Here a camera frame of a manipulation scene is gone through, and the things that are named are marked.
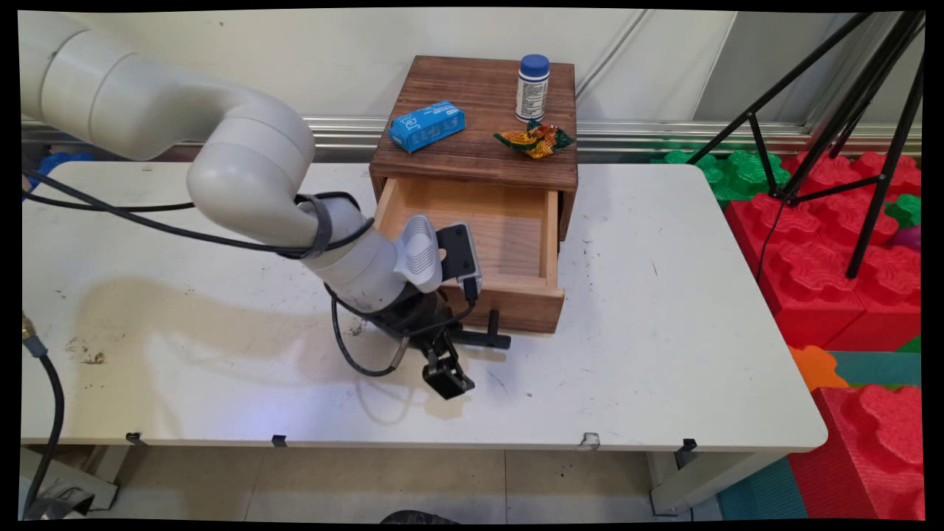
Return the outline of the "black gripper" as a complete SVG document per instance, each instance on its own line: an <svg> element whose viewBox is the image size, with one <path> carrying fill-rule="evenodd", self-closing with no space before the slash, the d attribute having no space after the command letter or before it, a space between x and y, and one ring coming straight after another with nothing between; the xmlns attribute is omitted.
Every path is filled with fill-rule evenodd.
<svg viewBox="0 0 944 531"><path fill-rule="evenodd" d="M459 324L455 322L417 336L414 331L448 322L452 317L453 310L448 305L448 296L443 289L425 294L412 286L404 287L390 306L367 314L369 322L380 326L382 330L391 330L397 339L402 333L408 333L411 336L411 347L429 349L436 342L436 352L426 353L427 365L423 367L422 376L426 384L444 400L454 399L476 387L459 363L459 354L451 335L444 333L445 330L455 332Z"/></svg>

